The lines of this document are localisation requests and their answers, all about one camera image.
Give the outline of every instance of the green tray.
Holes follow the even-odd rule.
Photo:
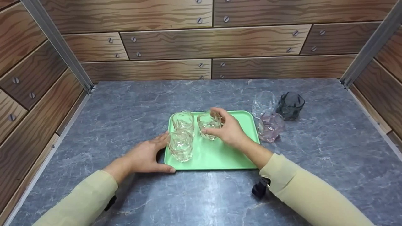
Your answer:
[[[195,137],[193,139],[193,158],[187,162],[177,161],[171,154],[169,147],[165,150],[165,164],[177,170],[210,170],[210,169],[254,169],[257,168],[243,153],[224,144],[219,138],[208,140],[199,134],[197,116],[194,114]],[[255,129],[253,116],[247,111],[229,111],[240,123],[244,132],[252,140],[260,143]],[[168,131],[174,131],[172,117],[169,119]]]

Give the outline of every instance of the wall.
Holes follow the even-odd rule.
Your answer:
[[[352,92],[402,149],[402,25],[351,86]]]
[[[41,0],[94,83],[340,78],[396,0]]]
[[[85,96],[25,7],[0,0],[0,225]]]

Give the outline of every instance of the marble countertop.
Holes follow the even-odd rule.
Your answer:
[[[34,223],[92,172],[167,130],[173,113],[251,111],[263,90],[306,100],[299,119],[265,147],[328,182],[376,225],[400,225],[402,162],[335,79],[101,82],[11,225]],[[136,174],[94,225],[308,225],[275,197],[256,200],[258,178],[257,170]]]

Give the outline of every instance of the drinking glass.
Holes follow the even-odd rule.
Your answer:
[[[173,114],[172,121],[175,129],[184,129],[194,137],[194,115],[190,111]]]
[[[285,130],[285,122],[280,114],[266,112],[261,116],[257,130],[260,140],[272,143]]]
[[[200,135],[203,138],[215,140],[216,136],[204,134],[201,132],[205,128],[220,128],[222,125],[222,118],[216,112],[206,111],[199,114],[197,117],[198,127],[200,128]]]
[[[184,129],[169,133],[168,147],[172,156],[179,162],[187,162],[193,157],[193,137]]]
[[[299,117],[304,106],[304,99],[295,92],[287,92],[281,96],[276,113],[281,114],[283,120],[291,121]]]
[[[262,91],[255,95],[254,102],[251,107],[251,113],[259,119],[265,112],[271,113],[275,110],[278,100],[272,92]]]

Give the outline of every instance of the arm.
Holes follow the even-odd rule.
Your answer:
[[[167,143],[167,133],[139,143],[102,171],[79,183],[71,193],[47,211],[33,226],[88,226],[115,195],[118,184],[131,173],[174,173],[175,169],[156,162],[158,150]]]
[[[269,190],[315,226],[370,226],[373,223],[341,193],[283,155],[273,154],[252,141],[238,121],[220,108],[212,108],[224,119],[220,129],[203,130],[243,152],[271,180]]]

